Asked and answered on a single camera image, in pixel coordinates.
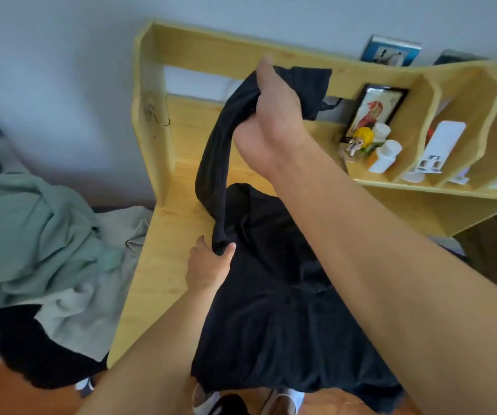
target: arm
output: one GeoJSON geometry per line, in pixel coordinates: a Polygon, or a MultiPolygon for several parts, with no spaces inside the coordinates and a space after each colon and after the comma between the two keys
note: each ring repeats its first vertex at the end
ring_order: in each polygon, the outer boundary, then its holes
{"type": "Polygon", "coordinates": [[[230,244],[216,256],[199,237],[190,251],[187,292],[106,373],[78,415],[175,413],[204,320],[234,252],[230,244]]]}
{"type": "Polygon", "coordinates": [[[353,182],[305,131],[296,94],[258,66],[234,140],[269,179],[335,289],[425,413],[497,413],[497,287],[353,182]],[[351,211],[366,218],[357,222],[351,211]]]}

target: black picture frame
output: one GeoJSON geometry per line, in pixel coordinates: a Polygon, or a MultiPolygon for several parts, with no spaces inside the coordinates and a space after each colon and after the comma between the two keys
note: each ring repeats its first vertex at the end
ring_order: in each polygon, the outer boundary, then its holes
{"type": "Polygon", "coordinates": [[[386,125],[390,124],[390,121],[392,121],[392,118],[394,118],[394,115],[396,115],[398,109],[400,109],[400,105],[402,102],[404,102],[404,99],[408,95],[408,92],[410,91],[407,88],[401,88],[401,87],[393,87],[393,86],[382,86],[380,84],[366,84],[363,86],[362,91],[360,92],[360,95],[356,99],[357,106],[350,115],[349,119],[349,124],[346,126],[345,132],[343,133],[341,137],[342,143],[348,143],[352,137],[349,136],[350,129],[354,126],[356,117],[358,116],[358,112],[363,106],[363,102],[366,99],[366,95],[368,94],[369,90],[374,89],[374,90],[386,90],[389,92],[395,92],[395,93],[400,93],[400,98],[397,101],[397,104],[392,108],[390,111],[390,114],[387,116],[387,118],[382,121],[380,120],[379,122],[383,122],[386,125]]]}

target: person's left arm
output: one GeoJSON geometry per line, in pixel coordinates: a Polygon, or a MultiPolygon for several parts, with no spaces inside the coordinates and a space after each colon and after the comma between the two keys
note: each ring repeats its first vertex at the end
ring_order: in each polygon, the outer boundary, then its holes
{"type": "Polygon", "coordinates": [[[234,252],[230,244],[217,256],[198,238],[190,251],[187,292],[106,373],[78,415],[175,413],[204,320],[234,252]]]}

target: person's left hand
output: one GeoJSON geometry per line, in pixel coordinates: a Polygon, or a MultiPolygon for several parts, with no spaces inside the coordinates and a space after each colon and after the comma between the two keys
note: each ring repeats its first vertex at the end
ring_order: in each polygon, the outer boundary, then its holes
{"type": "Polygon", "coordinates": [[[200,236],[196,246],[191,247],[187,269],[187,287],[191,289],[212,288],[217,290],[229,273],[236,245],[230,243],[222,256],[217,256],[200,236]]]}

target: hand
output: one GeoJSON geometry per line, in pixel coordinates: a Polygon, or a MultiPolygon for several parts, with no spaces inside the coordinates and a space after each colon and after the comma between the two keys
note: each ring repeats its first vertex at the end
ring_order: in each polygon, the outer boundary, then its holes
{"type": "Polygon", "coordinates": [[[191,247],[187,264],[187,287],[189,289],[217,290],[225,281],[229,273],[231,259],[237,245],[230,243],[222,256],[217,256],[200,236],[196,246],[191,247]]]}
{"type": "Polygon", "coordinates": [[[264,57],[256,68],[261,94],[256,114],[233,132],[241,157],[264,178],[271,180],[282,161],[290,160],[309,136],[304,129],[300,100],[264,57]]]}

